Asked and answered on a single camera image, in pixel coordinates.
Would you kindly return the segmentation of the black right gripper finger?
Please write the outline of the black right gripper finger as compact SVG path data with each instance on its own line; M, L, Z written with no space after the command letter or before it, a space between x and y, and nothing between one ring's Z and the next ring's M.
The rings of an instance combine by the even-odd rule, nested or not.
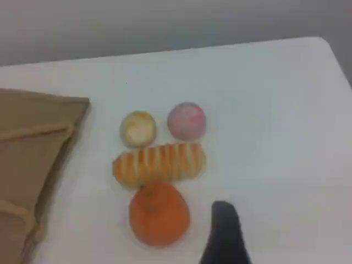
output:
M250 264L240 219L235 207L226 201L214 201L211 207L211 231L200 263Z

